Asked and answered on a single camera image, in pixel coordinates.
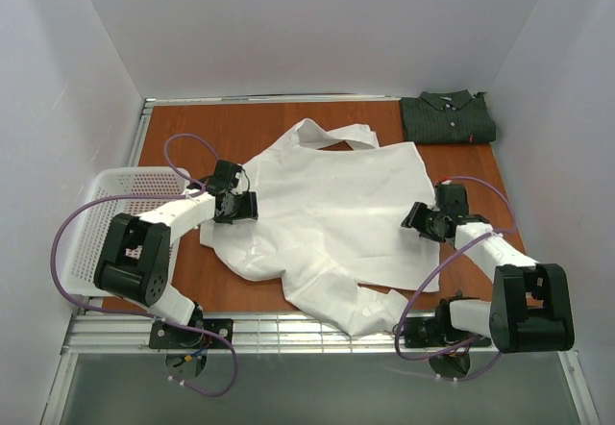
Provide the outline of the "white long sleeve shirt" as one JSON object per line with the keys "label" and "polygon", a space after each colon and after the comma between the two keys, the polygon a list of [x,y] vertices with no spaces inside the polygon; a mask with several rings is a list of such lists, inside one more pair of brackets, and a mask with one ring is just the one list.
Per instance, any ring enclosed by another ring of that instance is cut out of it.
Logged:
{"label": "white long sleeve shirt", "polygon": [[403,227],[434,191],[411,142],[304,119],[245,164],[258,219],[207,222],[200,241],[232,272],[280,279],[287,302],[351,336],[391,329],[406,292],[435,292],[440,247]]}

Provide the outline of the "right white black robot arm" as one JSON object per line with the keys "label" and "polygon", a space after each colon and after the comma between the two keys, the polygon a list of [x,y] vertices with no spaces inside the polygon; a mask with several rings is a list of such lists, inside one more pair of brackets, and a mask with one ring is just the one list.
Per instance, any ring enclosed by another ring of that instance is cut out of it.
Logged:
{"label": "right white black robot arm", "polygon": [[407,347],[461,348],[477,337],[504,354],[570,350],[575,330],[564,269],[530,258],[504,238],[504,231],[472,213],[466,180],[437,183],[434,205],[414,203],[402,225],[420,238],[448,244],[456,257],[467,257],[490,281],[491,298],[444,298],[429,318],[403,317],[397,336]]}

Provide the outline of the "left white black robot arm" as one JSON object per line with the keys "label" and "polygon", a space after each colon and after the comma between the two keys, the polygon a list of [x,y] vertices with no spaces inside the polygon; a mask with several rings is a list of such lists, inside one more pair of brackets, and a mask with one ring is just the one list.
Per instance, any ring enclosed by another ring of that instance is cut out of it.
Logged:
{"label": "left white black robot arm", "polygon": [[211,175],[167,203],[138,215],[117,214],[102,246],[94,285],[166,323],[195,327],[203,313],[170,283],[171,247],[206,222],[256,220],[257,194],[239,186],[248,180],[241,165],[220,160]]}

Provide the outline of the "folded dark green shirt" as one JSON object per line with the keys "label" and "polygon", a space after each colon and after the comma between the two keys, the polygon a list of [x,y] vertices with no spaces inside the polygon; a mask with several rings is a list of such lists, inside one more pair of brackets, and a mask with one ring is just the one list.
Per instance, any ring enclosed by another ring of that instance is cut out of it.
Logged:
{"label": "folded dark green shirt", "polygon": [[497,126],[487,108],[485,94],[464,89],[422,92],[400,99],[407,141],[417,144],[484,144],[497,138]]}

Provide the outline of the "white plastic basket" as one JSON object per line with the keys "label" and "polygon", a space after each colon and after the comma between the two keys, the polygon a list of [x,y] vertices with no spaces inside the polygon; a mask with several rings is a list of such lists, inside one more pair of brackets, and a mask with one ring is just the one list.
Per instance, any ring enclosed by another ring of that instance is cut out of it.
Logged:
{"label": "white plastic basket", "polygon": [[135,264],[140,256],[143,231],[122,252],[136,218],[181,195],[188,185],[187,172],[176,173],[166,166],[122,167],[101,172],[93,182],[88,200],[96,204],[71,222],[74,237],[65,265],[58,269],[64,290],[84,297],[109,294],[95,285],[95,276],[105,258]]}

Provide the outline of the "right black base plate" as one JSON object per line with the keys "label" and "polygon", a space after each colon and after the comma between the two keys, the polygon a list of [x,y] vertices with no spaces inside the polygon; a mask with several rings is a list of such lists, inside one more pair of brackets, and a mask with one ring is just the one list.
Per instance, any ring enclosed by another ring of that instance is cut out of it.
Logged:
{"label": "right black base plate", "polygon": [[489,347],[490,338],[477,336],[458,329],[443,329],[434,316],[411,316],[397,323],[393,328],[393,342],[399,349],[419,348],[464,348],[469,346]]}

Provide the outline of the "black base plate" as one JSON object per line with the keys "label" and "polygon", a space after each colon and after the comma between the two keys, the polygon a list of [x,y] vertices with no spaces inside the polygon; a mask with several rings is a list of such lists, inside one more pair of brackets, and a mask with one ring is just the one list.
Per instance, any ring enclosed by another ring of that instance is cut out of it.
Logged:
{"label": "black base plate", "polygon": [[419,348],[464,348],[469,346],[489,347],[490,338],[477,336],[458,329],[443,329],[434,316],[411,316],[397,323],[393,328],[393,342],[399,349]]}
{"label": "black base plate", "polygon": [[[223,337],[227,342],[233,341],[234,321],[232,319],[206,318],[203,323],[205,330]],[[202,347],[225,349],[226,344],[216,337],[178,329],[161,321],[156,321],[152,325],[148,347],[159,350],[196,350]]]}

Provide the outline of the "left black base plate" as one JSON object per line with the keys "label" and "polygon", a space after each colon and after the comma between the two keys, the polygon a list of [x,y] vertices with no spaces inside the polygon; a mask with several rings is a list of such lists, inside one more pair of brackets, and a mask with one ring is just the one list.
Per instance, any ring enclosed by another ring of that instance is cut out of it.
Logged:
{"label": "left black base plate", "polygon": [[[227,342],[233,341],[234,321],[232,319],[206,318],[203,323],[205,330],[223,337]],[[226,344],[216,337],[178,329],[161,321],[156,321],[152,325],[148,347],[159,350],[196,350],[202,347],[225,349]]]}

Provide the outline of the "aluminium table frame rail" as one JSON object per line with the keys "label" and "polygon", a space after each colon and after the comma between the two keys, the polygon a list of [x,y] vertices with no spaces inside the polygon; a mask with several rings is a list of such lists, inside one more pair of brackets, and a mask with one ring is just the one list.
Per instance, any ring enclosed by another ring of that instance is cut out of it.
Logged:
{"label": "aluminium table frame rail", "polygon": [[[215,321],[231,320],[225,329],[238,354],[382,354],[394,353],[394,337],[379,332],[350,337],[330,324],[300,312],[210,313]],[[187,353],[166,328],[150,318],[88,313],[69,324],[64,354]]]}

